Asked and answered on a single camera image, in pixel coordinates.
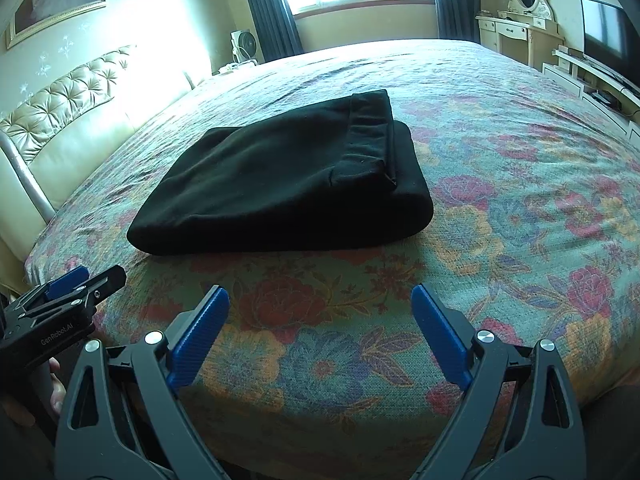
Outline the left hand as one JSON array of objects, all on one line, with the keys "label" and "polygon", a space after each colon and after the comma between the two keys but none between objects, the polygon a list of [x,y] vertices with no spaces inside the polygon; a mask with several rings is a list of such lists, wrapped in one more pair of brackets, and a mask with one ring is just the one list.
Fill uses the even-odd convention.
[{"label": "left hand", "polygon": [[[42,425],[49,419],[58,419],[66,397],[65,386],[56,376],[60,369],[60,362],[55,358],[50,358],[47,365],[42,364],[29,376],[27,389],[24,393],[17,393],[17,396],[2,393],[1,405],[6,416],[17,425],[24,427],[33,427],[35,424]],[[28,403],[40,410],[44,407],[44,400],[48,401],[49,406],[42,415],[32,414],[25,405]]]}]

